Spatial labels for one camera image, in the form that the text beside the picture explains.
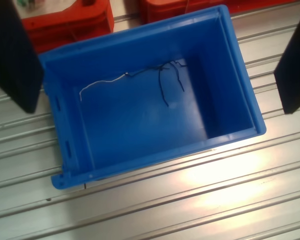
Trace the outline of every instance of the white wire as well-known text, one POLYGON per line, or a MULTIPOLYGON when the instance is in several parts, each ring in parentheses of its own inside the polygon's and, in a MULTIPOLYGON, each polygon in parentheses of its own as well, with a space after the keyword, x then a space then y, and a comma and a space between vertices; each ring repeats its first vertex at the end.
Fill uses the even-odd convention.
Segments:
POLYGON ((114 80, 111 80, 111 81, 105 81, 105 80, 101 80, 101 81, 95 81, 93 83, 90 83, 88 86, 85 86, 84 88, 81 89, 81 91, 79 92, 79 95, 80 95, 80 102, 82 102, 82 96, 81 96, 81 93, 86 90, 87 88, 90 88, 92 85, 95 85, 95 84, 98 84, 98 83, 113 83, 121 78, 123 78, 126 74, 128 74, 127 72, 122 74, 120 77, 117 77, 116 79, 114 80))

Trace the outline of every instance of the wire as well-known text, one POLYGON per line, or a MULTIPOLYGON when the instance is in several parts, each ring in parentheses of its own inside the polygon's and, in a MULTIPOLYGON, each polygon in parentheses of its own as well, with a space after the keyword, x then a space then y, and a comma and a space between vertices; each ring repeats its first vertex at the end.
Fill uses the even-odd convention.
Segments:
POLYGON ((173 65, 171 62, 168 62, 175 70, 175 73, 176 73, 176 76, 177 76, 177 79, 178 79, 178 82, 182 88, 182 91, 185 91, 184 89, 184 86, 182 85, 182 82, 180 81, 180 76, 179 76, 179 70, 177 69, 177 67, 175 65, 173 65))
POLYGON ((187 11, 188 11, 189 2, 190 2, 190 0, 187 0, 187 1, 186 1, 186 6, 185 6, 185 9, 184 9, 184 14, 186 14, 187 11))
POLYGON ((126 75, 128 75, 127 72, 124 73, 124 74, 122 74, 120 77, 117 77, 116 79, 111 80, 111 81, 101 80, 101 81, 95 81, 95 82, 93 82, 93 83, 90 83, 88 86, 85 86, 84 88, 82 88, 81 91, 79 92, 79 95, 80 95, 80 102, 82 102, 82 96, 81 96, 82 92, 83 92, 84 90, 86 90, 87 88, 90 88, 92 85, 99 84, 99 83, 107 83, 107 84, 108 84, 108 83, 113 83, 113 82, 115 82, 115 81, 117 81, 117 80, 123 78, 123 77, 126 76, 126 75))
POLYGON ((165 104, 167 105, 167 107, 169 107, 169 104, 168 104, 168 102, 167 102, 167 100, 166 100, 166 98, 165 98, 164 90, 163 90, 162 85, 161 85, 161 78, 160 78, 161 71, 162 71, 162 69, 160 68, 160 69, 159 69, 159 86, 160 86, 161 96, 162 96, 163 101, 164 101, 165 104))
POLYGON ((141 71, 136 72, 135 74, 129 74, 128 72, 125 72, 125 73, 122 74, 121 76, 119 76, 119 77, 117 77, 116 79, 111 80, 111 81, 106 81, 106 80, 95 81, 95 82, 89 84, 88 86, 82 88, 82 90, 79 92, 80 102, 82 102, 82 92, 83 92, 84 90, 86 90, 87 88, 91 87, 92 85, 99 84, 99 83, 107 83, 107 84, 108 84, 108 83, 113 83, 113 82, 115 82, 115 81, 117 81, 117 80, 123 78, 124 76, 131 77, 131 78, 132 78, 132 77, 135 77, 136 75, 139 75, 139 74, 141 74, 141 73, 144 73, 145 71, 148 71, 148 70, 153 69, 153 70, 159 70, 158 81, 159 81, 159 87, 160 87, 161 96, 162 96, 162 99, 163 99, 164 103, 169 107, 169 104, 168 104, 168 102, 167 102, 167 100, 166 100, 166 98, 165 98, 164 90, 163 90, 162 83, 161 83, 161 71, 162 71, 162 70, 168 70, 168 69, 170 69, 170 68, 164 67, 165 65, 169 64, 169 65, 171 65, 171 66, 173 67, 173 69, 174 69, 174 71, 175 71, 175 73, 176 73, 176 76, 177 76, 177 80, 178 80, 178 82, 179 82, 179 84, 180 84, 180 86, 181 86, 181 88, 182 88, 182 91, 183 91, 183 92, 185 91, 184 86, 183 86, 182 82, 180 81, 179 70, 178 70, 178 68, 177 68, 175 65, 172 64, 172 62, 174 62, 175 64, 179 64, 181 67, 187 67, 187 65, 182 65, 182 64, 181 64, 180 62, 178 62, 178 61, 168 61, 168 62, 166 62, 166 63, 164 63, 164 64, 162 64, 162 65, 159 65, 159 66, 153 66, 153 67, 145 68, 145 69, 143 69, 143 70, 141 70, 141 71))

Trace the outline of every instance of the black wire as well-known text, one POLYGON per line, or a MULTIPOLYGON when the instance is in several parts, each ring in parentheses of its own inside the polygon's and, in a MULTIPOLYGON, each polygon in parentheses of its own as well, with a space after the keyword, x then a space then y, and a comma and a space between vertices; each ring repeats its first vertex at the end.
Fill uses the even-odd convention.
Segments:
POLYGON ((180 76, 179 76, 179 70, 177 69, 177 67, 175 65, 173 65, 171 62, 168 62, 175 70, 175 73, 176 73, 176 76, 177 76, 177 79, 178 79, 178 82, 182 88, 182 91, 185 91, 184 89, 184 86, 182 85, 182 82, 180 81, 180 76))
POLYGON ((187 65, 183 65, 183 64, 181 64, 180 62, 178 62, 178 61, 173 61, 175 64, 179 64, 180 65, 180 67, 182 67, 182 68, 184 68, 184 67, 187 67, 187 65))
POLYGON ((166 98, 165 98, 164 90, 163 90, 162 85, 161 85, 161 78, 160 78, 160 75, 161 75, 161 71, 162 71, 162 67, 163 67, 163 66, 164 66, 164 65, 162 65, 161 68, 159 68, 159 77, 158 77, 158 79, 159 79, 159 86, 160 86, 160 91, 161 91, 162 99, 163 99, 163 101, 165 102, 165 104, 167 105, 167 107, 169 107, 169 104, 168 104, 168 102, 167 102, 167 100, 166 100, 166 98))
POLYGON ((135 77, 135 76, 137 76, 139 74, 142 74, 145 71, 148 71, 148 70, 151 70, 151 69, 153 69, 153 70, 159 70, 158 81, 159 81, 161 96, 162 96, 162 99, 163 99, 164 103, 169 107, 169 104, 168 104, 168 102, 167 102, 167 100, 165 98, 164 90, 163 90, 162 83, 161 83, 161 71, 163 69, 165 69, 165 70, 169 69, 169 68, 164 67, 165 65, 170 64, 174 68, 176 76, 177 76, 177 80, 178 80, 178 82, 179 82, 179 84, 180 84, 180 86, 182 88, 182 91, 185 91, 184 86, 183 86, 182 82, 180 81, 179 70, 177 69, 177 67, 175 65, 172 64, 172 62, 174 62, 175 64, 179 64, 182 68, 183 67, 187 67, 187 65, 182 65, 178 61, 168 61, 168 62, 166 62, 166 63, 164 63, 162 65, 159 65, 159 66, 153 66, 153 67, 145 68, 145 69, 143 69, 141 71, 136 72, 135 74, 125 73, 125 75, 128 76, 128 77, 135 77))

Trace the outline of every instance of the green object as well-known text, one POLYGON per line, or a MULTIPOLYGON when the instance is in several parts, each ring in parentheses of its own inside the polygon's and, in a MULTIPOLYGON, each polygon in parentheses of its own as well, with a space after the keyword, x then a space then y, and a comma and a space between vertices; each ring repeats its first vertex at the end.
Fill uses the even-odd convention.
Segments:
POLYGON ((27 6, 27 0, 17 0, 16 1, 18 5, 22 6, 22 7, 26 7, 27 6))

